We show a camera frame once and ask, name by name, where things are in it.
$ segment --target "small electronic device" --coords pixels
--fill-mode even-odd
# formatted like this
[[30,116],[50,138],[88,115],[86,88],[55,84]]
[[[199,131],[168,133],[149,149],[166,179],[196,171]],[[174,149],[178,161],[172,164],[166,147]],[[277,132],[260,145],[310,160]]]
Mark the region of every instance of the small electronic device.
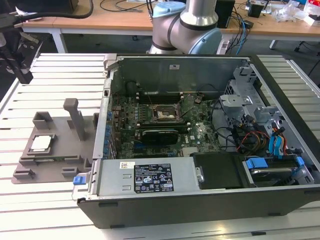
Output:
[[265,5],[262,3],[251,3],[248,10],[248,16],[253,18],[259,18],[261,11],[264,9]]
[[230,17],[235,5],[235,0],[217,0],[215,5],[215,12],[218,15],[217,27],[226,29],[229,25]]

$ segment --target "wooden desk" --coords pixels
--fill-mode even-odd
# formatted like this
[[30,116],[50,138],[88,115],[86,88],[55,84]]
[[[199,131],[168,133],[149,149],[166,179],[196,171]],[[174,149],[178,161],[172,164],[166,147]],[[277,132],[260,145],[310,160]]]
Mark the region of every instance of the wooden desk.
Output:
[[[110,12],[100,8],[101,0],[94,1],[93,14],[86,19],[45,18],[44,20],[23,24],[26,32],[51,33],[59,53],[66,53],[63,39],[65,34],[109,34],[109,35],[152,35],[152,24],[149,20],[147,7],[142,6],[143,12]],[[106,0],[103,6],[116,10],[118,0]],[[137,6],[138,3],[120,3],[122,7]],[[254,26],[248,38],[263,40],[290,40],[290,41],[320,41],[320,27],[311,27],[302,20],[296,22],[276,22],[270,14],[261,14],[259,18],[248,17],[247,11],[238,8],[239,14]],[[89,10],[89,0],[79,0],[74,14],[84,14]],[[238,33],[239,26],[232,19],[227,29],[221,29],[223,41],[227,42]]]

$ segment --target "desk leg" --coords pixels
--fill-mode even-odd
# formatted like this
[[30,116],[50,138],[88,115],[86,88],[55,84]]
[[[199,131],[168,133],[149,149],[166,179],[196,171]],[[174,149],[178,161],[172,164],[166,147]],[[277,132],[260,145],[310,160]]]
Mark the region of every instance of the desk leg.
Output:
[[49,30],[49,32],[52,34],[52,37],[53,37],[56,49],[58,50],[58,53],[67,54],[68,50],[66,47],[64,36],[61,33],[61,29],[60,28],[52,28]]
[[216,54],[224,55],[226,54],[226,51],[228,49],[230,40],[232,39],[232,34],[223,34],[221,42],[219,44],[218,50],[216,51]]
[[270,48],[271,50],[275,49],[275,48],[276,48],[277,43],[278,43],[278,40],[272,40],[272,42],[271,42],[271,44],[270,44],[269,48]]

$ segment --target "white plastic bag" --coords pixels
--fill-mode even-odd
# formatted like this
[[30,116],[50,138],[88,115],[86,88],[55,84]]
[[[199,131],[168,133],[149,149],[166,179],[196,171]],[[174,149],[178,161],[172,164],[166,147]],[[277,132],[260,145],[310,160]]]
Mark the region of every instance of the white plastic bag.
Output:
[[295,7],[292,0],[290,0],[282,9],[275,10],[272,13],[272,16],[275,18],[277,22],[284,22],[284,21],[293,21],[295,22],[296,19],[294,15],[299,12],[299,8]]
[[303,11],[308,15],[320,16],[320,0],[307,0]]

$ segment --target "black plastic cover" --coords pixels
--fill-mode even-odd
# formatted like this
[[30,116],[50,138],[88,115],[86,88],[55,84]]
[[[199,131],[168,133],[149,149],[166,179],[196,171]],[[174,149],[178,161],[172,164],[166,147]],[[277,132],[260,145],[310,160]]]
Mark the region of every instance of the black plastic cover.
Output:
[[193,155],[194,165],[200,168],[204,181],[200,189],[250,188],[244,166],[244,156],[230,152],[197,152]]

